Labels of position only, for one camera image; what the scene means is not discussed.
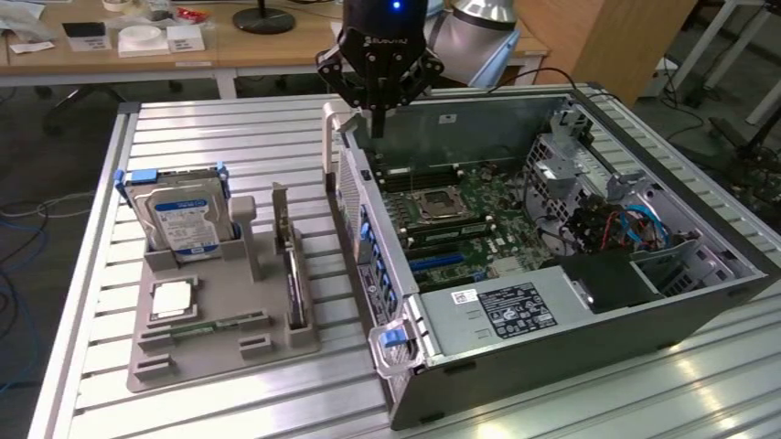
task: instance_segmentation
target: aluminum table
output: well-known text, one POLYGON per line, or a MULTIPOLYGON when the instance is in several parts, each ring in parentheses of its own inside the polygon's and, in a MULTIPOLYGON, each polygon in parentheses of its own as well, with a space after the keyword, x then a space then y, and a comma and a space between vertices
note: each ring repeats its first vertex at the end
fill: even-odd
MULTIPOLYGON (((664 351, 420 428, 389 429, 321 183, 321 115, 331 99, 299 96, 122 107, 30 437, 780 437, 779 284, 664 351), (231 170, 233 192, 255 196, 257 231, 271 228, 273 183, 290 186, 322 351, 134 394, 124 382, 143 233, 112 190, 111 175, 118 167, 178 169, 219 160, 231 170)), ((626 108, 610 98, 598 99, 651 154, 781 264, 779 235, 626 108)), ((594 147, 618 170, 637 166, 605 133, 596 133, 594 147)))

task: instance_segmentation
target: gray 3d printed holder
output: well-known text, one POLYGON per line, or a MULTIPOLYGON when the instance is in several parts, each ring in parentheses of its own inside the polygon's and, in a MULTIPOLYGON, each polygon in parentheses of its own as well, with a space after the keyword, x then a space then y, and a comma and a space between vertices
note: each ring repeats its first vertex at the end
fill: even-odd
POLYGON ((171 251, 145 254, 130 391, 319 350, 301 236, 287 217, 286 189, 277 184, 274 201, 275 230, 253 234, 255 200, 230 199, 242 238, 221 243, 221 258, 179 266, 171 251), (175 283, 187 284, 190 305, 153 314, 157 291, 175 283))

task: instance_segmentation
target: desk lamp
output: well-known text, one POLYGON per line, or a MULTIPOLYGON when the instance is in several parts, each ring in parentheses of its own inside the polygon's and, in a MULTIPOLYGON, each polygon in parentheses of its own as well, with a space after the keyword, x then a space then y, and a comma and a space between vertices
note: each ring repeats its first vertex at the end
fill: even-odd
POLYGON ((295 17, 279 9, 267 8, 266 0, 258 0, 257 8, 235 13, 234 26, 253 34, 281 34, 295 27, 295 17))

